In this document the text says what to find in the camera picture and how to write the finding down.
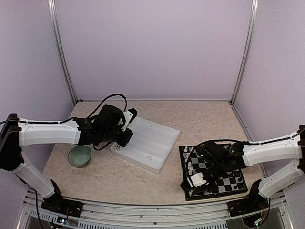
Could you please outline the black white chess board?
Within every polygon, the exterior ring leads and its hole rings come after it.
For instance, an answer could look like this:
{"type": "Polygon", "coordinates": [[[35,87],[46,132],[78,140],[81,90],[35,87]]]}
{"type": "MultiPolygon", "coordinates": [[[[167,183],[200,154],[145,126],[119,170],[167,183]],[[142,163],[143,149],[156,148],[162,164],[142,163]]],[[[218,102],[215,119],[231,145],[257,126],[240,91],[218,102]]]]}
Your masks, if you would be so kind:
{"type": "Polygon", "coordinates": [[[180,146],[183,171],[180,184],[186,201],[226,197],[248,191],[242,169],[244,142],[209,140],[196,146],[180,146]]]}

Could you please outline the white divided plastic tray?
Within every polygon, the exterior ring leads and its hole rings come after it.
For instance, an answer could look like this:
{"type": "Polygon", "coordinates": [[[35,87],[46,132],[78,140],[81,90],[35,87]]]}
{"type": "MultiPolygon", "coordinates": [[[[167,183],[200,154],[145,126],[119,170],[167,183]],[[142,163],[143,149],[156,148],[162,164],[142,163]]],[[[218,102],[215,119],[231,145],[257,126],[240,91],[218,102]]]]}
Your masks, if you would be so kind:
{"type": "Polygon", "coordinates": [[[153,173],[159,174],[180,134],[180,131],[140,117],[129,125],[133,136],[125,147],[125,155],[111,153],[153,173]]]}

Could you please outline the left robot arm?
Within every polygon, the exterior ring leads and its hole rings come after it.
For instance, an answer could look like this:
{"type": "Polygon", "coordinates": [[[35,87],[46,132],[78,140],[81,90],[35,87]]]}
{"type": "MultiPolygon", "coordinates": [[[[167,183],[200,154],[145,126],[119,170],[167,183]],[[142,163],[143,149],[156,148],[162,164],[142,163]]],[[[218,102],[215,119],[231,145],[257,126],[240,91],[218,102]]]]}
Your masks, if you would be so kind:
{"type": "Polygon", "coordinates": [[[12,113],[2,122],[0,132],[0,167],[14,173],[19,179],[39,193],[44,201],[56,212],[62,212],[67,207],[66,200],[57,184],[47,179],[22,154],[22,148],[30,145],[71,144],[78,146],[107,146],[116,142],[125,147],[131,137],[129,124],[137,116],[134,108],[124,110],[104,105],[100,112],[87,118],[72,117],[64,121],[32,121],[18,118],[12,113]]]}

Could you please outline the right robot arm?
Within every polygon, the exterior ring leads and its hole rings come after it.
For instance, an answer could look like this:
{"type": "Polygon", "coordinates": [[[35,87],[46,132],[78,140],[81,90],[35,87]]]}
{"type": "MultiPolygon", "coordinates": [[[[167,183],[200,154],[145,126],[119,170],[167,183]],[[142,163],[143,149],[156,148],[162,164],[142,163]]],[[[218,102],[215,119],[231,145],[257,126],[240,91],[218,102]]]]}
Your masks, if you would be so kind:
{"type": "Polygon", "coordinates": [[[273,175],[254,182],[244,200],[244,208],[255,211],[273,194],[305,176],[305,127],[283,137],[264,141],[232,139],[208,140],[193,147],[210,165],[203,172],[187,175],[185,182],[196,192],[208,190],[225,173],[260,163],[290,159],[291,162],[273,175]]]}

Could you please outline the row of black chess pieces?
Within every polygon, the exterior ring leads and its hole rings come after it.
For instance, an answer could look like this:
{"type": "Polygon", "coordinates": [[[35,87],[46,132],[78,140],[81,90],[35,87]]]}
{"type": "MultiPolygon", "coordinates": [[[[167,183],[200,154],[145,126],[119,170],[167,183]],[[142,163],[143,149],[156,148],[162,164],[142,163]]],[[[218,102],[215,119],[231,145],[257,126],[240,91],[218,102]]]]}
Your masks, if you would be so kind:
{"type": "Polygon", "coordinates": [[[243,184],[242,168],[246,168],[242,156],[244,155],[244,142],[229,145],[222,154],[221,164],[224,174],[222,182],[226,192],[245,189],[243,184]]]}

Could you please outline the green glass bowl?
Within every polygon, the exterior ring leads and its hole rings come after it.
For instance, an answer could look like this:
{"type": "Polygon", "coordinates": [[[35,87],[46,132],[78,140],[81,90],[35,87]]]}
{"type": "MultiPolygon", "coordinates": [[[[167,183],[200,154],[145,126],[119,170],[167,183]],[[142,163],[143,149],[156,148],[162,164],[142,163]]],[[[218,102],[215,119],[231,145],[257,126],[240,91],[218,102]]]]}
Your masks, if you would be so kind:
{"type": "Polygon", "coordinates": [[[68,153],[68,162],[74,167],[83,168],[90,163],[91,157],[92,152],[89,147],[76,146],[68,153]]]}

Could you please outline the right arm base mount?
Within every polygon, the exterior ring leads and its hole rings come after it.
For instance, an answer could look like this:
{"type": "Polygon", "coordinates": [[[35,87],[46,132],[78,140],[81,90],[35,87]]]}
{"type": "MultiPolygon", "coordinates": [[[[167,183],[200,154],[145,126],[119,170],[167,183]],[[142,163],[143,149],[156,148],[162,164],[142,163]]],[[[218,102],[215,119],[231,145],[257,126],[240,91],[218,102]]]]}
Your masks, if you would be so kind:
{"type": "Polygon", "coordinates": [[[266,199],[263,201],[241,199],[230,201],[227,203],[227,206],[230,216],[235,217],[267,209],[269,208],[269,201],[266,199]]]}

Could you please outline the front aluminium rail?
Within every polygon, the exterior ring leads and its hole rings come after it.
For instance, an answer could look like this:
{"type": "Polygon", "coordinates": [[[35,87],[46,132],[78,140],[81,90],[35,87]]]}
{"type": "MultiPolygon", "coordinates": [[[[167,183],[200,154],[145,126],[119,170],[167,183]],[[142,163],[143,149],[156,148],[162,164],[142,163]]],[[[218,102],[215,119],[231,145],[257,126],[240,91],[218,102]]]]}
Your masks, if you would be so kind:
{"type": "Polygon", "coordinates": [[[28,192],[19,212],[16,229],[30,226],[30,220],[41,219],[48,229],[54,223],[62,229],[131,229],[131,228],[190,228],[221,229],[230,222],[243,228],[246,215],[231,216],[226,201],[192,203],[183,205],[129,205],[97,201],[83,201],[79,217],[68,216],[67,223],[59,224],[61,215],[36,209],[41,203],[32,191],[28,192]]]}

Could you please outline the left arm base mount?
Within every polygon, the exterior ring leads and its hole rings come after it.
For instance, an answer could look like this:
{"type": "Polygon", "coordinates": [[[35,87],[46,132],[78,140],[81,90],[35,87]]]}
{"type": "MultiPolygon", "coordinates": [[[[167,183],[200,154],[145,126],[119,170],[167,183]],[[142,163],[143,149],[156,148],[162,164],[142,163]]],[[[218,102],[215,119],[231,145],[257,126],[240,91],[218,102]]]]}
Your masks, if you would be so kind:
{"type": "Polygon", "coordinates": [[[41,208],[62,215],[79,218],[83,203],[69,199],[44,200],[41,208]]]}

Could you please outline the left aluminium frame post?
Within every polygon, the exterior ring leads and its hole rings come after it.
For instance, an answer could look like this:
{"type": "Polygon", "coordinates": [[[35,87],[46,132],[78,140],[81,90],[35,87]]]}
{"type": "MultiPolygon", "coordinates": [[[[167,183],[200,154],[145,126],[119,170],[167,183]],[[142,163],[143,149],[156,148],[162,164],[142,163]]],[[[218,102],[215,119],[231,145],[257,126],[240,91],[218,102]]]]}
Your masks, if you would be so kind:
{"type": "Polygon", "coordinates": [[[58,16],[57,16],[57,11],[56,11],[56,2],[55,0],[48,0],[48,8],[49,8],[49,13],[51,17],[51,23],[53,27],[53,32],[55,35],[55,42],[58,50],[58,55],[64,75],[64,80],[66,82],[67,88],[68,88],[68,93],[70,95],[71,101],[73,105],[76,105],[78,100],[76,96],[76,92],[74,90],[74,86],[70,77],[65,53],[64,53],[64,48],[61,40],[61,33],[60,33],[60,27],[59,27],[59,21],[58,21],[58,16]]]}

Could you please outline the aluminium frame post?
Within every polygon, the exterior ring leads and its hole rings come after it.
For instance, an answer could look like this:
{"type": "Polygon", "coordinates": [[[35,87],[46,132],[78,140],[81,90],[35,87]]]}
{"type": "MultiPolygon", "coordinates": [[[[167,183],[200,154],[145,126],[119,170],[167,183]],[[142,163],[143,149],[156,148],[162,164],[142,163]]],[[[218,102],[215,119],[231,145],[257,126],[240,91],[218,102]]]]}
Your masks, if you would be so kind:
{"type": "Polygon", "coordinates": [[[73,105],[76,105],[78,100],[76,96],[76,92],[74,90],[74,86],[70,77],[65,53],[64,53],[64,48],[61,40],[61,33],[60,33],[60,27],[59,27],[59,21],[58,21],[58,16],[57,16],[57,11],[56,11],[56,2],[55,0],[48,0],[48,8],[49,8],[49,13],[51,17],[51,23],[53,27],[53,32],[55,35],[55,42],[58,50],[58,55],[64,75],[64,80],[66,82],[67,88],[68,88],[68,93],[70,95],[71,101],[73,105]]]}
{"type": "Polygon", "coordinates": [[[250,50],[251,50],[251,45],[252,45],[252,40],[254,36],[254,31],[255,31],[255,25],[256,25],[256,19],[257,19],[257,13],[258,13],[258,5],[259,5],[259,0],[252,0],[252,5],[251,5],[251,10],[250,10],[250,18],[249,18],[249,23],[248,23],[248,29],[246,33],[246,40],[244,44],[244,50],[243,50],[243,55],[238,71],[238,76],[235,82],[234,90],[231,96],[230,103],[232,106],[236,104],[238,94],[241,89],[242,81],[244,78],[244,73],[247,67],[247,62],[248,58],[250,55],[250,50]]]}

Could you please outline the right aluminium frame post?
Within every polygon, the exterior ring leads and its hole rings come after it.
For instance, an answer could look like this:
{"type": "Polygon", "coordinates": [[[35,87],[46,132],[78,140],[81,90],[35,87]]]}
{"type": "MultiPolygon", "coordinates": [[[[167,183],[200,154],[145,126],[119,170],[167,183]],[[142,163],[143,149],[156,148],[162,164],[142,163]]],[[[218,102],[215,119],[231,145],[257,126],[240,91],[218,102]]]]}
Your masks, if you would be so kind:
{"type": "Polygon", "coordinates": [[[241,89],[242,81],[244,78],[244,73],[247,67],[247,62],[248,58],[250,55],[250,50],[251,50],[251,45],[252,45],[252,40],[254,36],[254,31],[255,31],[255,25],[256,25],[256,19],[257,19],[257,13],[258,13],[258,5],[259,5],[259,0],[252,0],[252,5],[251,5],[251,10],[250,10],[250,18],[249,18],[249,23],[248,23],[248,29],[246,33],[246,40],[244,44],[244,50],[243,50],[243,55],[238,71],[238,76],[235,82],[234,90],[231,96],[230,103],[232,106],[236,104],[238,94],[241,89]]]}

